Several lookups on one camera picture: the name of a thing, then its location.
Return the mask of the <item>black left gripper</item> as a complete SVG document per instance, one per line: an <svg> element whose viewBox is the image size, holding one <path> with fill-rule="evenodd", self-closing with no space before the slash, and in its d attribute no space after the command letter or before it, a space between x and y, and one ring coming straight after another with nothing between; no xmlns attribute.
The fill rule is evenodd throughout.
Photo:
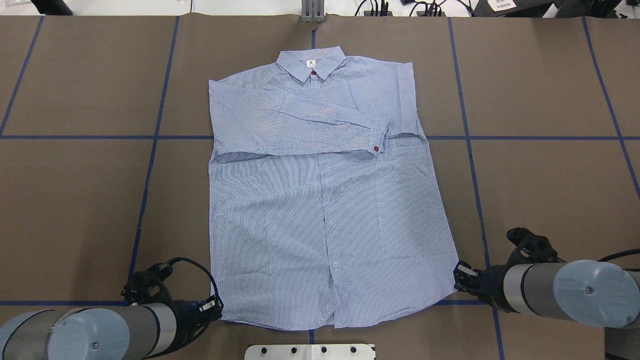
<svg viewBox="0 0 640 360"><path fill-rule="evenodd" d="M175 300L171 309L176 319L176 333L170 350L178 351L200 337L211 323L221 319L224 303L219 296L211 296L205 301Z"/></svg>

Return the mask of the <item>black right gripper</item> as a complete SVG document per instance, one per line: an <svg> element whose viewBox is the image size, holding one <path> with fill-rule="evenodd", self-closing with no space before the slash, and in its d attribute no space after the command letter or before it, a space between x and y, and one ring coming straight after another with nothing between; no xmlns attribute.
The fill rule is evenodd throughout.
<svg viewBox="0 0 640 360"><path fill-rule="evenodd" d="M477 297L496 310L506 312L505 273L505 265L472 269L470 264L460 260L453 270L454 289Z"/></svg>

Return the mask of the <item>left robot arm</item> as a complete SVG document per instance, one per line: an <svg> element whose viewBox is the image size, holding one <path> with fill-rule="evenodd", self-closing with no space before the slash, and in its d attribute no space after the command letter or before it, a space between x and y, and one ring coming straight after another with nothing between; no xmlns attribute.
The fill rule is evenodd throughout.
<svg viewBox="0 0 640 360"><path fill-rule="evenodd" d="M224 305L134 300L118 308L76 307L19 314L1 327L3 360L151 360L189 346Z"/></svg>

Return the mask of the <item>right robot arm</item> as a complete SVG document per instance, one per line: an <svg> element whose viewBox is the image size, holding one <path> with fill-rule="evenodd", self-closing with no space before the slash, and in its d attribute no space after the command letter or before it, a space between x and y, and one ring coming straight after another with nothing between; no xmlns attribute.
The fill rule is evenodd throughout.
<svg viewBox="0 0 640 360"><path fill-rule="evenodd" d="M604 331L606 360L640 357L638 271L597 260L472 269L455 265L454 287L505 313L573 321Z"/></svg>

